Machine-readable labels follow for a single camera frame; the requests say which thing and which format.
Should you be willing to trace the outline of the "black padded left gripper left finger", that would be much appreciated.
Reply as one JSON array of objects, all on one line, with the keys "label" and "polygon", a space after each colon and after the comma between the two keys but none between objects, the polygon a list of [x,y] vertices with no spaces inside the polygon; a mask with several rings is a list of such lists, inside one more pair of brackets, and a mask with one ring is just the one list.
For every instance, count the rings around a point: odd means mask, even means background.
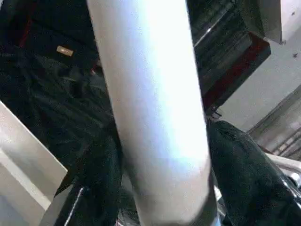
[{"label": "black padded left gripper left finger", "polygon": [[68,169],[56,194],[71,188],[57,217],[57,226],[137,226],[130,192],[122,185],[119,141],[92,142]]}]

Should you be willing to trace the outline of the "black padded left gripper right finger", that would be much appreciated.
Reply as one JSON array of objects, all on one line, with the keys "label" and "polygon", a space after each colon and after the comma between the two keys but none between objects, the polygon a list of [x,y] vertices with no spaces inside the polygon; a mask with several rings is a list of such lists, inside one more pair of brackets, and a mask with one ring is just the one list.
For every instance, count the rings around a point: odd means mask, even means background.
[{"label": "black padded left gripper right finger", "polygon": [[212,168],[234,226],[299,226],[301,193],[253,139],[226,121],[207,123]]}]

